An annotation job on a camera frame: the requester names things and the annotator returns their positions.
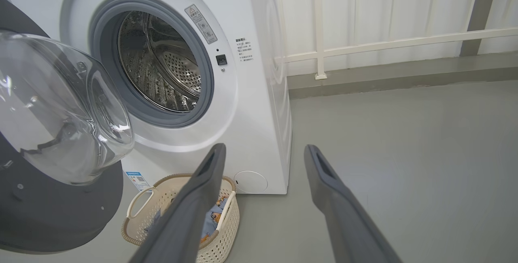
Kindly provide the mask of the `blue cartoon pyjama trousers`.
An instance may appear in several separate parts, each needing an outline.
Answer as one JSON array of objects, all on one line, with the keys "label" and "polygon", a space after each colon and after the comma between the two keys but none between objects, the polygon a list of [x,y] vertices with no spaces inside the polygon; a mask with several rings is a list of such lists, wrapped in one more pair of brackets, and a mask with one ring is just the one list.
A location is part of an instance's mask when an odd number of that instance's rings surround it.
[{"label": "blue cartoon pyjama trousers", "polygon": [[200,236],[200,244],[209,239],[209,237],[215,232],[225,208],[227,198],[228,197],[223,196],[217,200],[215,205],[206,213],[204,225],[202,227],[202,234]]}]

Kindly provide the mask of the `cream perforated laundry basket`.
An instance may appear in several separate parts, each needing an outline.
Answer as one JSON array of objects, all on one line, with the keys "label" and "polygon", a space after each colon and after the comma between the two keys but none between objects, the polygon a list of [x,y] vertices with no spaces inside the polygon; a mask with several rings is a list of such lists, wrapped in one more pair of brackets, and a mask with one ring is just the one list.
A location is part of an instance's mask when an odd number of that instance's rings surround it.
[{"label": "cream perforated laundry basket", "polygon": [[[149,191],[137,194],[127,209],[121,228],[122,237],[131,244],[143,244],[190,177],[190,173],[169,175],[156,182]],[[235,182],[224,176],[218,200],[226,196],[227,202],[215,232],[199,245],[196,263],[224,263],[228,257],[240,222],[236,191]]]}]

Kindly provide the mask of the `grey vertical post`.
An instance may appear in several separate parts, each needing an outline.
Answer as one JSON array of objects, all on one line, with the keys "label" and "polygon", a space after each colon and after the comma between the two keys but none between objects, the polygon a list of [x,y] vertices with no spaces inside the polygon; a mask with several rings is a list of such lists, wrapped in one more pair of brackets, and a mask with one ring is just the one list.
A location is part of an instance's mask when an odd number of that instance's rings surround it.
[{"label": "grey vertical post", "polygon": [[[487,20],[493,0],[474,0],[472,11],[467,26],[467,31],[478,31],[486,28]],[[460,57],[477,56],[481,39],[463,40],[461,44]]]}]

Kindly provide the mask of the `round black glass washer door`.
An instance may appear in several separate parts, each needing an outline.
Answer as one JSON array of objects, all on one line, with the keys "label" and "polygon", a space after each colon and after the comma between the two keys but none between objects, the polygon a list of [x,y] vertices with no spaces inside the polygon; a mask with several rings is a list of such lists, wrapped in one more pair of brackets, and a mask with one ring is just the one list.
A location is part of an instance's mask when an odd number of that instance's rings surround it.
[{"label": "round black glass washer door", "polygon": [[98,60],[0,0],[0,249],[65,252],[119,208],[128,111]]}]

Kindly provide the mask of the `black printed text label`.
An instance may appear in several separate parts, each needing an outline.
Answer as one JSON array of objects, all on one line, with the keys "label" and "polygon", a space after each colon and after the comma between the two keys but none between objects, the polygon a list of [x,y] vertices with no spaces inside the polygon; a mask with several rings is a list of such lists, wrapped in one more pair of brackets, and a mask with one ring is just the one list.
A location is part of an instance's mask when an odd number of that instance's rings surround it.
[{"label": "black printed text label", "polygon": [[235,40],[236,55],[239,62],[251,62],[253,57],[253,45],[251,40],[247,38],[238,38]]}]

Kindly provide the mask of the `white front-load washing machine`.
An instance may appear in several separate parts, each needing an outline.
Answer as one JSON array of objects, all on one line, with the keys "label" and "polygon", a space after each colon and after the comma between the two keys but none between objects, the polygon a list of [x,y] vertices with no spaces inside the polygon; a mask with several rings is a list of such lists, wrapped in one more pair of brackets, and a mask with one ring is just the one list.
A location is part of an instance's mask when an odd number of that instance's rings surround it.
[{"label": "white front-load washing machine", "polygon": [[[59,40],[94,57],[89,25],[105,0],[9,0]],[[283,67],[284,44],[278,0],[159,0],[180,13],[202,39],[213,69],[211,104],[196,123],[161,128],[129,112],[133,150],[121,160],[124,172],[140,172],[151,185],[167,175],[190,173],[209,149],[226,145],[224,175],[254,171],[268,186],[261,194],[285,194],[289,185],[292,120]],[[203,14],[218,40],[208,44],[185,12],[191,5]],[[254,59],[239,62],[235,40],[251,40]],[[227,64],[219,66],[216,56]]]}]

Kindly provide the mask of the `white metal railing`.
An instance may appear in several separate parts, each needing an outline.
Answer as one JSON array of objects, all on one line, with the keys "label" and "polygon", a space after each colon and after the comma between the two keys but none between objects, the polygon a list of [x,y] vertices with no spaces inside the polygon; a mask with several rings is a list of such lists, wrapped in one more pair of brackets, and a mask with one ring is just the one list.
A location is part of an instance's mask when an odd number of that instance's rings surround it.
[{"label": "white metal railing", "polygon": [[290,76],[518,52],[518,0],[493,0],[484,30],[467,31],[474,0],[281,0]]}]

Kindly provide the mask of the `blue energy label sticker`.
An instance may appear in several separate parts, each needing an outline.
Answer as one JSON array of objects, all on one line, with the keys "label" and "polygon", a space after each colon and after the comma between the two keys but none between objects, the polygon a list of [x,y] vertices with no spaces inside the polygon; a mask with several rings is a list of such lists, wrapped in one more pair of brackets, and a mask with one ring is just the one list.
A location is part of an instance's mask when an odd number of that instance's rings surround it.
[{"label": "blue energy label sticker", "polygon": [[150,184],[145,180],[140,172],[125,172],[139,191],[149,191]]}]

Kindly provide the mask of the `grey warning sticker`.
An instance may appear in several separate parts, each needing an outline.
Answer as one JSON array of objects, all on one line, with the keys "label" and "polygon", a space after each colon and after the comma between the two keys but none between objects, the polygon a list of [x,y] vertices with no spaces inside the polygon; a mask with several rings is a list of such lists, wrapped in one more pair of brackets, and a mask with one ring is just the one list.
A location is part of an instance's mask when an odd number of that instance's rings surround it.
[{"label": "grey warning sticker", "polygon": [[191,18],[196,27],[198,27],[208,44],[215,43],[218,40],[213,29],[196,5],[193,4],[187,7],[185,12],[188,14],[189,18]]}]

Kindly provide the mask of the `round white filter cover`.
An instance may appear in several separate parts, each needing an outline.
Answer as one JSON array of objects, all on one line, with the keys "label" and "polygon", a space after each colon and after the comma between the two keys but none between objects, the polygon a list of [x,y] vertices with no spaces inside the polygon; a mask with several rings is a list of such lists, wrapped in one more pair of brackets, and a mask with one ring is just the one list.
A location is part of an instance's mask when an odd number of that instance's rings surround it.
[{"label": "round white filter cover", "polygon": [[268,182],[260,173],[241,171],[235,174],[234,181],[240,193],[260,194],[267,189]]}]

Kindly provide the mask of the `perforated steel washer drum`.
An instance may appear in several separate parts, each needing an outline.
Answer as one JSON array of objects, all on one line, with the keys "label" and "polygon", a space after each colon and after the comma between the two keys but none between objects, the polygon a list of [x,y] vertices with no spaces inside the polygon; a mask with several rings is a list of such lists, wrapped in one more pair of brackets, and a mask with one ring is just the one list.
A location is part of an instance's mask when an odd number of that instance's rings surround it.
[{"label": "perforated steel washer drum", "polygon": [[119,27],[119,60],[145,99],[171,112],[190,112],[200,98],[202,77],[194,54],[174,27],[149,13],[131,11]]}]

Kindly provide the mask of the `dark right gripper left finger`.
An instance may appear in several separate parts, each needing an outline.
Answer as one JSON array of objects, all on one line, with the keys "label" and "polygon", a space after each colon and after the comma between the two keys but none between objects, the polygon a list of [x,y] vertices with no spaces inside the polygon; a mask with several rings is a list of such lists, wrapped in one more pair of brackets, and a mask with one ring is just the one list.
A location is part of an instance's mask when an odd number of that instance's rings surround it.
[{"label": "dark right gripper left finger", "polygon": [[213,145],[128,263],[195,263],[206,213],[215,205],[226,146]]}]

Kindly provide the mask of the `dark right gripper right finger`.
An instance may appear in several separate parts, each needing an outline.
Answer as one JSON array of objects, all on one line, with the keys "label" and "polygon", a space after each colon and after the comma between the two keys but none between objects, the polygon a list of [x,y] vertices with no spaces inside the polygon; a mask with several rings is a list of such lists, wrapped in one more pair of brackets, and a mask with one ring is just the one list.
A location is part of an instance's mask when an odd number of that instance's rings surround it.
[{"label": "dark right gripper right finger", "polygon": [[305,146],[304,163],[313,203],[325,216],[335,263],[403,263],[316,145]]}]

